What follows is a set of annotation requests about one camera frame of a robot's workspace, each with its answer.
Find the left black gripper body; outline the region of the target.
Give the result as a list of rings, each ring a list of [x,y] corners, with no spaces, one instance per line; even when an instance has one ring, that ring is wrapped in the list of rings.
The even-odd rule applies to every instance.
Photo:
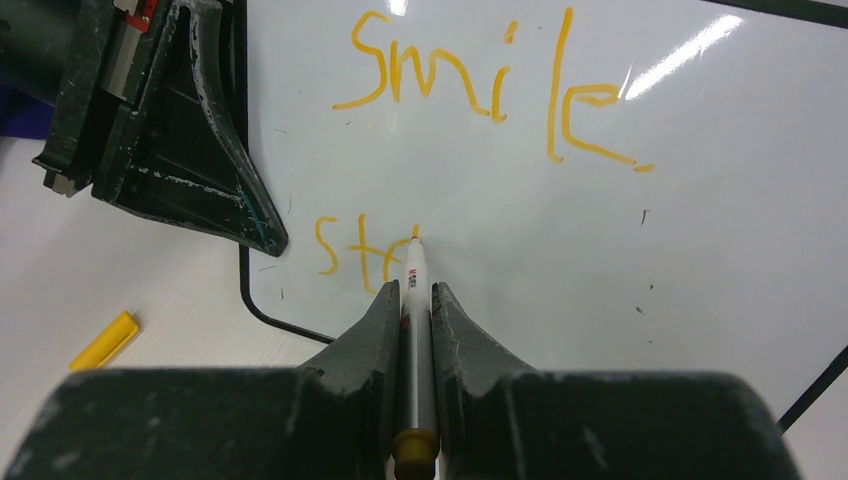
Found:
[[[174,1],[34,1],[31,93],[53,109],[34,157],[44,185],[71,197],[176,199],[156,166]]]

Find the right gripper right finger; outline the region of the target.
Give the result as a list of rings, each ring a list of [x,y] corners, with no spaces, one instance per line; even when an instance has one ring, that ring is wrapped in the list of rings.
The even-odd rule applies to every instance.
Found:
[[[432,288],[450,479],[796,479],[765,403],[720,372],[542,371]]]

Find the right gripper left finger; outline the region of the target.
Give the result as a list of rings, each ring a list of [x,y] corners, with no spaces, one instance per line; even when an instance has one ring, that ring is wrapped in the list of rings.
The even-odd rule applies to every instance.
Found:
[[[400,289],[297,367],[97,369],[48,397],[8,479],[382,479]]]

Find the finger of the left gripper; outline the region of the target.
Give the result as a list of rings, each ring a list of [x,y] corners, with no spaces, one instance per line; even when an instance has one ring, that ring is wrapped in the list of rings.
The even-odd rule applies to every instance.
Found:
[[[133,215],[271,256],[288,233],[248,152],[247,5],[162,1],[93,177]]]

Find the white marker pen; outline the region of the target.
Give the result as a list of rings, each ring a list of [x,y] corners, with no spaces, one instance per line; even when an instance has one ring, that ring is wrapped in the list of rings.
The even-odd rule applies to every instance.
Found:
[[[397,479],[432,479],[440,440],[433,374],[431,284],[417,226],[407,244],[400,287],[393,474]]]

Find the yellow marker cap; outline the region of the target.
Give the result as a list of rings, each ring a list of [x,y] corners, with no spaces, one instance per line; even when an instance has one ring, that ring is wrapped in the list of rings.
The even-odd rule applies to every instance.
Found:
[[[71,361],[69,369],[78,372],[108,365],[140,331],[140,323],[129,312],[122,312]]]

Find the black framed whiteboard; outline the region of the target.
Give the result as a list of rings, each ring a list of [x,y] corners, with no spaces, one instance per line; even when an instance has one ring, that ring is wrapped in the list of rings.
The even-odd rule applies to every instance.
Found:
[[[790,426],[847,369],[840,1],[243,1],[262,322],[330,342],[411,236],[544,370],[718,370]]]

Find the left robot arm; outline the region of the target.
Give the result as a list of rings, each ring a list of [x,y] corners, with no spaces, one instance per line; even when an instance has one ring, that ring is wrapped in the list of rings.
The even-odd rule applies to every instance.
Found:
[[[284,252],[248,154],[245,2],[5,1],[1,81],[53,110],[47,188]]]

